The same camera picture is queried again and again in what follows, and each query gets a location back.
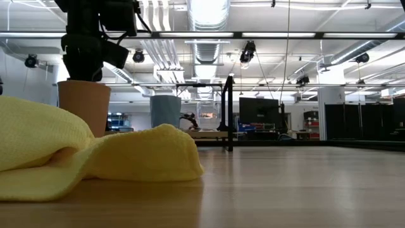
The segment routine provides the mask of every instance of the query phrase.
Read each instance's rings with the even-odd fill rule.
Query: black camera rig
[[[55,0],[59,8],[68,13],[66,35],[61,39],[63,63],[71,80],[100,81],[103,62],[123,68],[128,50],[120,46],[127,36],[149,32],[140,17],[139,2],[134,0]],[[135,14],[147,29],[137,30]],[[110,37],[105,32],[123,32]]]

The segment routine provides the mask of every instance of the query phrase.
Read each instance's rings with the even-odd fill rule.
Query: tan cup
[[[108,86],[67,80],[58,82],[58,93],[60,108],[82,118],[95,137],[104,136],[111,93]]]

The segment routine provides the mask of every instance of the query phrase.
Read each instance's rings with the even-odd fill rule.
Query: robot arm
[[[185,119],[188,120],[192,123],[193,128],[195,130],[199,130],[200,128],[198,127],[197,121],[196,121],[196,116],[194,113],[191,114],[186,114],[186,113],[181,113],[180,114],[180,119]]]

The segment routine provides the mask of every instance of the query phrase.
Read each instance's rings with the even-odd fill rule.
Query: yellow towel
[[[188,181],[204,170],[194,140],[171,125],[94,138],[57,107],[0,96],[0,201],[49,201],[83,178]]]

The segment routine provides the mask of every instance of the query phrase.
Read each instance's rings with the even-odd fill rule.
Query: white pillar
[[[322,141],[327,140],[325,105],[337,105],[344,102],[344,87],[324,87],[318,89],[319,132]]]
[[[327,72],[318,69],[318,83],[345,84],[344,69],[342,65],[328,67]],[[323,87],[318,89],[319,131],[320,139],[327,140],[325,105],[336,105],[345,102],[344,87]]]

